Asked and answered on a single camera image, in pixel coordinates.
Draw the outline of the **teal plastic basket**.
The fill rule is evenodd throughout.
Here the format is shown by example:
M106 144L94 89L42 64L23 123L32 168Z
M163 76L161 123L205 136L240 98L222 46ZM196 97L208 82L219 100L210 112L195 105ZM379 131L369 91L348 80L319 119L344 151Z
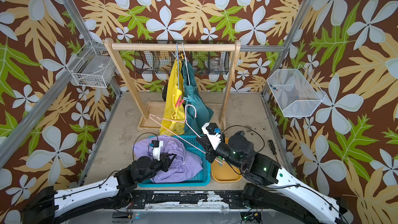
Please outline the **teal plastic basket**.
M196 140L196 136L188 135L181 138L160 135L141 140L133 145L136 158L149 157L152 159L152 141L163 142L160 154L175 154L167 172L159 171L155 177L139 184L142 188L155 187L201 187L210 182L210 163L206 160L203 147Z

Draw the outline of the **black mesh basket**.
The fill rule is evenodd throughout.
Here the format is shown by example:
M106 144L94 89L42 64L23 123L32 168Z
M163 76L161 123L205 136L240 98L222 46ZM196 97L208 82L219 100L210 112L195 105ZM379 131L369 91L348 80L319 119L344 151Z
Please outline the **black mesh basket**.
M169 74L176 60L174 51L137 51L132 62L140 74ZM230 53L227 51L186 51L188 62L197 75L227 74L230 67ZM179 58L184 65L183 52Z

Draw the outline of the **wooden clothes rack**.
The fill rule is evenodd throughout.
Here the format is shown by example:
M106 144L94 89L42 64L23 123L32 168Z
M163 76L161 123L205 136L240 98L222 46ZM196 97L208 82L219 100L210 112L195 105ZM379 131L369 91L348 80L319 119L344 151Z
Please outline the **wooden clothes rack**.
M239 53L241 50L241 41L237 40L234 44L140 44L140 43L114 43L111 38L106 38L104 40L105 48L107 49L111 59L113 60L116 68L121 74L128 91L133 97L136 105L138 106L142 116L139 120L137 130L139 132L145 131L155 131L158 132L160 126L155 123L155 121L150 119L150 114L159 114L165 109L165 103L160 103L159 101L149 101L144 103L141 96L135 87L133 80L121 58L120 51L220 51L230 53L230 67L228 72L228 80L226 89L224 92L223 102L211 103L211 106L216 108L216 112L219 113L219 120L216 123L220 124L222 128L226 127L226 112L227 105L230 97L230 91L235 76L235 69L237 66L237 61Z

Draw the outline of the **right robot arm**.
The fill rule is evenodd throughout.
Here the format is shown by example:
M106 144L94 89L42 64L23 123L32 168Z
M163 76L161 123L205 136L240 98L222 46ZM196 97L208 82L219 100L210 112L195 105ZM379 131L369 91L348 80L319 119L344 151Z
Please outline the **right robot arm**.
M278 162L254 150L243 132L228 141L212 131L197 137L204 148L206 160L221 158L239 169L249 182L241 192L246 207L269 208L291 216L305 224L346 224L346 203L328 197L301 182Z

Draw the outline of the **yellow plastic tray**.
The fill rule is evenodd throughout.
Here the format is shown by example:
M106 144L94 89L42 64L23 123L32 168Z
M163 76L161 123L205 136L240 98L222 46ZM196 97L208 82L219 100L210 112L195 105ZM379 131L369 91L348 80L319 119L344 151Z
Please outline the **yellow plastic tray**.
M211 175L219 183L235 183L243 178L238 168L229 166L226 162L220 164L216 161L211 164Z

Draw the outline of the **yellow shorts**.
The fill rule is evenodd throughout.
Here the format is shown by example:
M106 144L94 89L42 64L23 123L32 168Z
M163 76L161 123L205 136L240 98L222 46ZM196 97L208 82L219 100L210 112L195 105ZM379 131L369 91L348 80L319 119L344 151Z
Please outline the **yellow shorts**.
M180 120L183 121L185 119L185 112L184 112L184 106L181 106L179 108L176 108L176 102L179 98L180 95L184 96L184 90L183 90L183 76L181 79L181 85L182 89L178 89L178 82L177 82L177 61L175 60L174 65L172 67L172 71L169 77L169 82L167 84L168 90L167 90L167 99L165 102L165 110L163 114L163 118L166 119L174 119L174 120ZM177 122L170 122L170 121L165 121L163 120L161 122L165 127L168 129L172 130L176 134L184 134L184 123L177 123ZM160 128L160 134L161 135L168 135L172 136L169 131L165 130L164 128Z

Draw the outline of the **blue clothespin on green shorts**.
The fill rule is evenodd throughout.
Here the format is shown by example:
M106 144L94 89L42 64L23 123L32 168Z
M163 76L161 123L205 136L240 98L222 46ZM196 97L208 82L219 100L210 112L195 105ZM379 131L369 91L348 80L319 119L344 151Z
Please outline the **blue clothespin on green shorts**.
M184 100L184 102L185 102L186 104L195 103L195 98L193 98L191 95L185 96L185 97L183 98L183 100Z

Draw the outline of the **pink wire hanger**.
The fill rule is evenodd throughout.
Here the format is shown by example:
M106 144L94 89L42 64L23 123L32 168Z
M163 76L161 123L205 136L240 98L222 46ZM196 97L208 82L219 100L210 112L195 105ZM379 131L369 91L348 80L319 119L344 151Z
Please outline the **pink wire hanger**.
M197 146L193 145L192 143L188 142L187 140L183 139L180 135L176 134L175 132L173 132L172 130L168 129L167 127L165 127L161 121L165 120L165 121L170 121L170 122L177 122L177 123L184 123L187 124L187 119L185 118L183 121L180 120L174 120L174 119L166 119L166 118L159 118L158 116L154 115L154 114L149 114L149 118L154 121L156 124L158 124L160 127L164 128L165 130L169 131L171 134L173 134L174 136L178 137L179 139L181 139L182 141L184 141L185 143L189 144L190 146L194 147L195 149L197 149L199 152L206 154L205 151L203 151L202 149L198 148ZM189 128L195 133L195 135L197 137L200 138L200 135L198 133L195 132L195 130L193 128L191 128L189 126Z

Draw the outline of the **black tool case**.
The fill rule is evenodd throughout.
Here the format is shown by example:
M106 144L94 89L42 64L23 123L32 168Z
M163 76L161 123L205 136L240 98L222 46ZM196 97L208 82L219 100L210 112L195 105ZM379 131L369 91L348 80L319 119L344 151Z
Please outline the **black tool case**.
M168 90L168 86L165 85L163 87L163 89L162 89L162 99L163 99L163 101L166 101L166 99L167 99L167 90Z

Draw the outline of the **green shorts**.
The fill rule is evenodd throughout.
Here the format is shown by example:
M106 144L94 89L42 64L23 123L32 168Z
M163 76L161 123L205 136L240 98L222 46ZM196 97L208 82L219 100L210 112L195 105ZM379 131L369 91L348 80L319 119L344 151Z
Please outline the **green shorts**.
M191 106L187 107L187 114L186 119L188 125L195 130L196 133L202 135L202 126L210 122L214 111L208 108L205 103L203 102L202 98L199 95L197 89L197 82L195 79L195 71L190 63L188 63L189 69L189 76L191 85L188 86L187 74L186 74L186 67L185 64L182 66L182 75L183 75L183 90L184 90L184 97L191 95L195 98L195 103L188 104ZM187 126L184 126L184 135L195 135L195 133Z

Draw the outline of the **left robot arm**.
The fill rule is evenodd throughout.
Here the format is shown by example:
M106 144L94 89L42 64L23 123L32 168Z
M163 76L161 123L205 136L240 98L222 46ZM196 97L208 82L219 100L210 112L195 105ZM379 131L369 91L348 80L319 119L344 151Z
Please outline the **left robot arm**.
M97 209L120 207L132 199L139 183L167 172L175 158L170 153L161 154L159 160L144 156L96 183L66 190L46 187L22 210L22 223L60 224Z

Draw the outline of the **black handled screwdriver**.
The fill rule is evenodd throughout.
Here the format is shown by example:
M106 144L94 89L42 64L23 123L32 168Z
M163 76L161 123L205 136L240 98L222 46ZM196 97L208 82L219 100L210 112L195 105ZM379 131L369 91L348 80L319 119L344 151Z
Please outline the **black handled screwdriver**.
M273 142L272 140L268 140L267 143L268 143L268 145L269 145L269 148L270 148L272 154L273 154L274 156L277 156L276 147L275 147L274 142Z

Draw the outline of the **black mounting rail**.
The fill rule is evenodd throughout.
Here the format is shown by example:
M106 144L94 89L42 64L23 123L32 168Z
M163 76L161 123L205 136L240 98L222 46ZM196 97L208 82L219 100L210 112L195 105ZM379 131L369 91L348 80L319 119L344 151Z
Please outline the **black mounting rail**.
M144 209L151 204L172 204L178 207L182 205L199 206L200 204L220 204L228 209L240 208L264 208L263 202L245 200L241 190L205 190L205 191L151 191L135 190L126 197L117 199L116 197L106 198L105 209Z

